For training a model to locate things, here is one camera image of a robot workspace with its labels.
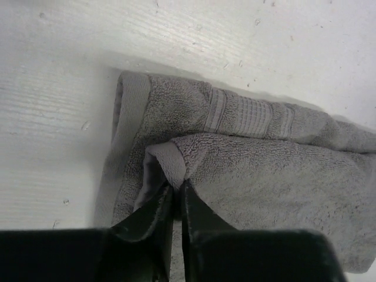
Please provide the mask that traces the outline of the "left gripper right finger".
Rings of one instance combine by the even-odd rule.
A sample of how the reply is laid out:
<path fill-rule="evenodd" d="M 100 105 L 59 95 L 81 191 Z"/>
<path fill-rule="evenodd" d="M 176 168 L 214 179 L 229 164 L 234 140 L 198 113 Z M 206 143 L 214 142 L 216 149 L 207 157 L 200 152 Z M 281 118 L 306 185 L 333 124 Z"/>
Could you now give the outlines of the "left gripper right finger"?
<path fill-rule="evenodd" d="M 180 211 L 186 281 L 223 281 L 224 269 L 233 262 L 222 235 L 236 229 L 198 196 L 190 180 L 180 187 Z"/>

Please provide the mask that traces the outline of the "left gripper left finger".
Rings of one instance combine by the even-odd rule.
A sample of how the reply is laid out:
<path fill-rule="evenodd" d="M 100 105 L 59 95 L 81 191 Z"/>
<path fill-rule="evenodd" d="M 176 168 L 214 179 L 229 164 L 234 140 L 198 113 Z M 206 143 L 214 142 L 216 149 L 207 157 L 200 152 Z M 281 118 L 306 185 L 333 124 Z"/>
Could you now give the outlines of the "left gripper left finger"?
<path fill-rule="evenodd" d="M 166 183 L 111 228 L 112 281 L 169 281 L 173 208 L 173 188 Z"/>

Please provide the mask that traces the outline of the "grey towel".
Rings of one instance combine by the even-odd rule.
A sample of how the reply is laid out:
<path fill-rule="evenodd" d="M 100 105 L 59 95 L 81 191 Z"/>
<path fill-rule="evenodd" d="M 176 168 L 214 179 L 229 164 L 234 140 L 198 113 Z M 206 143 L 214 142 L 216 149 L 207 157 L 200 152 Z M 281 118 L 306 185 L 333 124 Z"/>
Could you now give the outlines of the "grey towel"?
<path fill-rule="evenodd" d="M 348 273 L 375 260 L 373 132 L 199 80 L 122 72 L 94 224 L 185 180 L 237 228 L 320 231 Z"/>

